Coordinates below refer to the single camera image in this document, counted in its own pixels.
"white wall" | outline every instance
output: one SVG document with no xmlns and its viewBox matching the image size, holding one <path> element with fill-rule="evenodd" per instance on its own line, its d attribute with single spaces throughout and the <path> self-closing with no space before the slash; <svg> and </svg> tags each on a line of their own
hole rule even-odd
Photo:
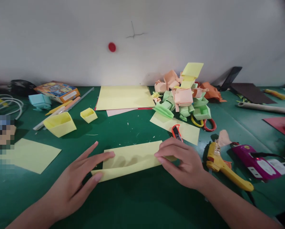
<svg viewBox="0 0 285 229">
<path fill-rule="evenodd" d="M 146 33 L 135 38 L 136 33 Z M 107 45 L 113 41 L 117 52 Z M 203 62 L 199 81 L 285 83 L 280 0 L 0 0 L 0 83 L 153 85 Z"/>
</svg>

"glue gun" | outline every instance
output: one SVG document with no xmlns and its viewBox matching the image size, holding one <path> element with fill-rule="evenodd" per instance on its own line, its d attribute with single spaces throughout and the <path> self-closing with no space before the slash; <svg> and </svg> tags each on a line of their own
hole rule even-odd
<svg viewBox="0 0 285 229">
<path fill-rule="evenodd" d="M 212 142 L 209 146 L 206 166 L 214 172 L 221 171 L 225 176 L 227 176 L 231 181 L 233 181 L 239 188 L 244 191 L 253 191 L 254 186 L 239 177 L 234 171 L 232 171 L 224 162 L 220 155 L 220 147 L 216 142 Z"/>
</svg>

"scissors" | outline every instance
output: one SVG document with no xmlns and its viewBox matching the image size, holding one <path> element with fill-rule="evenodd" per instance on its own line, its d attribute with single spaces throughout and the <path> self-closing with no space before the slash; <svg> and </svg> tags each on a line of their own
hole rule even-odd
<svg viewBox="0 0 285 229">
<path fill-rule="evenodd" d="M 207 126 L 206 126 L 206 121 L 209 120 L 210 123 L 212 124 L 212 129 L 209 129 Z M 191 121 L 193 124 L 195 124 L 197 127 L 202 127 L 205 131 L 208 131 L 208 132 L 213 132 L 216 130 L 217 128 L 217 125 L 215 123 L 215 121 L 213 119 L 204 119 L 204 120 L 200 120 L 201 124 L 198 124 L 194 118 L 193 118 L 193 114 L 191 114 Z"/>
</svg>

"colorful box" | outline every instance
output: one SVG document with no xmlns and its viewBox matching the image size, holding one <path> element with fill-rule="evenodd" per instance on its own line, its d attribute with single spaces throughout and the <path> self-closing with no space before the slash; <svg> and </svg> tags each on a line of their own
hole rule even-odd
<svg viewBox="0 0 285 229">
<path fill-rule="evenodd" d="M 84 111 L 80 112 L 81 118 L 83 118 L 87 123 L 90 123 L 91 121 L 94 121 L 98 118 L 96 115 L 96 112 L 92 108 L 87 108 Z"/>
<path fill-rule="evenodd" d="M 80 92 L 76 87 L 69 86 L 67 84 L 57 81 L 51 81 L 49 83 L 43 84 L 41 86 L 36 87 L 34 90 L 60 103 L 65 103 L 69 100 L 74 100 L 75 98 L 80 96 Z"/>
<path fill-rule="evenodd" d="M 76 130 L 76 125 L 68 112 L 50 116 L 44 120 L 44 126 L 57 137 Z"/>
</svg>

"red scissors handle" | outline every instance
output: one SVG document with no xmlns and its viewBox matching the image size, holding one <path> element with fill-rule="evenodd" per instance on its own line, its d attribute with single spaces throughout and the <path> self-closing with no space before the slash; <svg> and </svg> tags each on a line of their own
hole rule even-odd
<svg viewBox="0 0 285 229">
<path fill-rule="evenodd" d="M 210 123 L 212 124 L 212 129 L 209 129 L 207 126 L 206 126 L 206 121 L 207 120 L 209 120 L 210 121 Z M 216 125 L 216 123 L 215 123 L 215 121 L 213 120 L 213 119 L 204 119 L 203 120 L 203 123 L 204 123 L 204 130 L 206 130 L 206 131 L 208 131 L 208 132 L 213 132 L 213 131 L 215 131 L 216 130 L 216 128 L 217 128 L 217 125 Z"/>
</svg>

